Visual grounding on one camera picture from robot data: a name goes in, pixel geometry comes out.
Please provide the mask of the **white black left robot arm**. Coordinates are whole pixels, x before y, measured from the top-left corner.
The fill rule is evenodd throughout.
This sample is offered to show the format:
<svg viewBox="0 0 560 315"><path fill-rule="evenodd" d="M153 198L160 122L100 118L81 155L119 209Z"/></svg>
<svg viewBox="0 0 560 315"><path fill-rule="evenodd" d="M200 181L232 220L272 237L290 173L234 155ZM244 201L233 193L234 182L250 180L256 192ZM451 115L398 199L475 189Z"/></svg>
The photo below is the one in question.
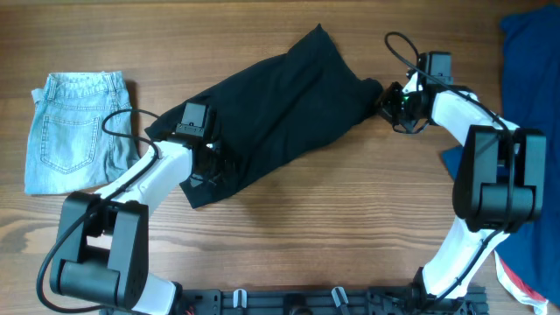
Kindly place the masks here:
<svg viewBox="0 0 560 315"><path fill-rule="evenodd" d="M94 193L71 193L56 242L38 271L39 301L73 313L46 298L48 284L55 294L90 302L91 312L189 313L182 286L149 272L149 218L175 186L198 181L198 165L220 151L217 143L156 142L114 183Z"/></svg>

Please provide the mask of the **black shorts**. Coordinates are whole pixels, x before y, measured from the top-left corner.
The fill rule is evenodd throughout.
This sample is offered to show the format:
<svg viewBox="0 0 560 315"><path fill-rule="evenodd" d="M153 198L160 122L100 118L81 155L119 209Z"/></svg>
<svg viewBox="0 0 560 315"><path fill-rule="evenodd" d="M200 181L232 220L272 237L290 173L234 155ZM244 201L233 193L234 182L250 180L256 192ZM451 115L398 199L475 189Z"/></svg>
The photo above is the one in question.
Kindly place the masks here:
<svg viewBox="0 0 560 315"><path fill-rule="evenodd" d="M359 79L321 26L288 52L262 60L189 98L216 114L213 139L241 156L237 187L180 187L192 207L224 200L374 114L382 84Z"/></svg>

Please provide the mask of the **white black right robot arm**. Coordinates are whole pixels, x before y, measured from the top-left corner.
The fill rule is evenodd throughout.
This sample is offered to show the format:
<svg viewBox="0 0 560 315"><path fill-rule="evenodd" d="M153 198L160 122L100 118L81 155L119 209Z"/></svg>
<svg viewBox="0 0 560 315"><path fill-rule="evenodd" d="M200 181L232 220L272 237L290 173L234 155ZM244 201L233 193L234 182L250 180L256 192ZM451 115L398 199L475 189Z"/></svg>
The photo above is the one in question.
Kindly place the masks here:
<svg viewBox="0 0 560 315"><path fill-rule="evenodd" d="M488 255L543 208L546 136L484 107L467 87L392 83L376 101L394 131L415 133L417 123L440 126L461 145L454 179L455 219L436 255L422 269L434 300L462 298Z"/></svg>

